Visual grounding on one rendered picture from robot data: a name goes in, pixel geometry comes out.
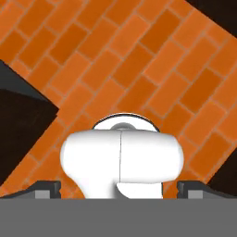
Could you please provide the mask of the dark brown cabinet, grey top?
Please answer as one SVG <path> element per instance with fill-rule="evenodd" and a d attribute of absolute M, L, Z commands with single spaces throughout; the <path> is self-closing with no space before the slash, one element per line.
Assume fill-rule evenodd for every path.
<path fill-rule="evenodd" d="M 0 186 L 55 120 L 58 107 L 0 59 Z"/>

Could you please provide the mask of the white rounded object, black rim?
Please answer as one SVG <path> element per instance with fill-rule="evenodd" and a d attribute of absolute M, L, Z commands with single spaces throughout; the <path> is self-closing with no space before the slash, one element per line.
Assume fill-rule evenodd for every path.
<path fill-rule="evenodd" d="M 60 163 L 87 199 L 161 199 L 163 184 L 181 174 L 184 155 L 177 139 L 151 120 L 118 113 L 70 134 Z"/>

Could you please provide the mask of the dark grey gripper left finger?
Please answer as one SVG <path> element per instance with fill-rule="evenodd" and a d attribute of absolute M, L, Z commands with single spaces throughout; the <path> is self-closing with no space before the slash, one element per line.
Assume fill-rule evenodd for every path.
<path fill-rule="evenodd" d="M 8 194 L 6 198 L 60 199 L 60 189 L 60 181 L 37 181 L 25 190 Z"/>

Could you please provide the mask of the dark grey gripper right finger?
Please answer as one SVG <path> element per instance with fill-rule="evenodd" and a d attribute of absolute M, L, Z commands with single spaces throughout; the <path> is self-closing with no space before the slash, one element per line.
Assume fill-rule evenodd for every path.
<path fill-rule="evenodd" d="M 178 181 L 178 199 L 234 199 L 233 195 L 211 189 L 201 181 Z"/>

